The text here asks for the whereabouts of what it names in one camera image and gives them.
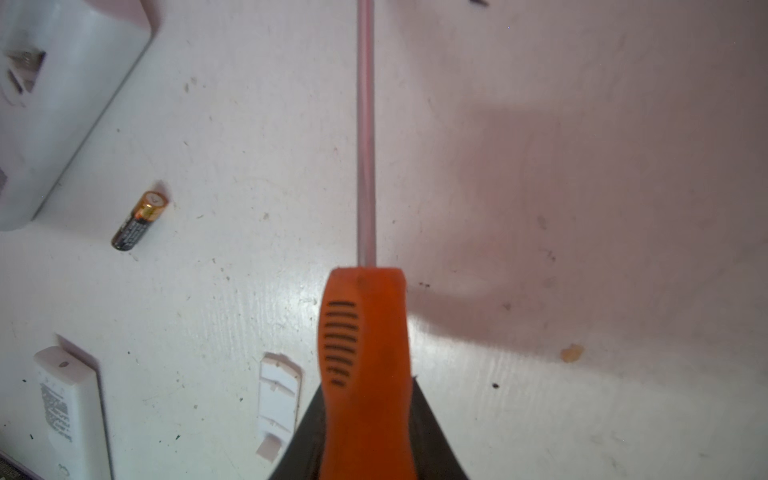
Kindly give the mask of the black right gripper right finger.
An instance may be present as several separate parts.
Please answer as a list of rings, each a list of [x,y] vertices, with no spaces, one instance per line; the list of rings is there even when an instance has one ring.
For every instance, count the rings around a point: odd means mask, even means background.
[[[409,414],[411,450],[419,480],[468,480],[443,430],[413,378]]]

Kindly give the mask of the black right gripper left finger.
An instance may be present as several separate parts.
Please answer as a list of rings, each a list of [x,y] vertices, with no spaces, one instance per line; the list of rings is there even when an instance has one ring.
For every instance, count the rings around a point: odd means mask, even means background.
[[[270,480],[317,480],[325,446],[326,410],[322,389],[312,397]]]

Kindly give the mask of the orange handled screwdriver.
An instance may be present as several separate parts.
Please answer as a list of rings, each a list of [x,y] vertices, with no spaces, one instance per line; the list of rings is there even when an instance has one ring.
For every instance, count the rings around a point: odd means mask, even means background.
[[[357,264],[328,278],[319,316],[322,479],[414,479],[406,281],[377,264],[374,4],[357,4]]]

